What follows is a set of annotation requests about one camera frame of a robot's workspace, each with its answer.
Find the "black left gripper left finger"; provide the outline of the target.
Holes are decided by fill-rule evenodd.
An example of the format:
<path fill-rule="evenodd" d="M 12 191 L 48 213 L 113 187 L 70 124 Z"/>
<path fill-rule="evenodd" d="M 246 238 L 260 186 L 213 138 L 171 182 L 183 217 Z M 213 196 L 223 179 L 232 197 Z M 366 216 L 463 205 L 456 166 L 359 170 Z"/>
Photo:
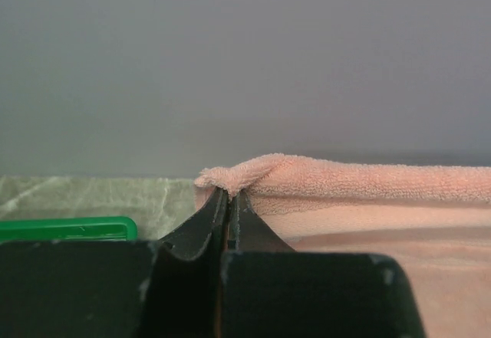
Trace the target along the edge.
<path fill-rule="evenodd" d="M 162 239 L 159 292 L 162 337 L 214 334 L 219 269 L 226 249 L 228 194 L 216 189 L 205 205 Z"/>

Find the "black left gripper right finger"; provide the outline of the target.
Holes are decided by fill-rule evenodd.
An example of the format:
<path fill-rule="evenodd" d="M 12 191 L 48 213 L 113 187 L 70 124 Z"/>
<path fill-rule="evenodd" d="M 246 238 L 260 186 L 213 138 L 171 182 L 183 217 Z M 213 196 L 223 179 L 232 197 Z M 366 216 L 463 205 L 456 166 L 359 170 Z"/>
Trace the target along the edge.
<path fill-rule="evenodd" d="M 235 251 L 294 252 L 252 207 L 245 191 L 229 205 L 228 249 Z"/>

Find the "pink towel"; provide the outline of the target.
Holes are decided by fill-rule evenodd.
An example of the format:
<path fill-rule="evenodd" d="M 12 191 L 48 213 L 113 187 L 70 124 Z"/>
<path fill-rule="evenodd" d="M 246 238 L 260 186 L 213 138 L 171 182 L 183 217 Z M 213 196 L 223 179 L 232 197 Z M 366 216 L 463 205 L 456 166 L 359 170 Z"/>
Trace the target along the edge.
<path fill-rule="evenodd" d="M 299 251 L 387 254 L 407 272 L 429 337 L 490 335 L 490 169 L 332 162 L 268 154 L 195 179 L 244 192 Z"/>

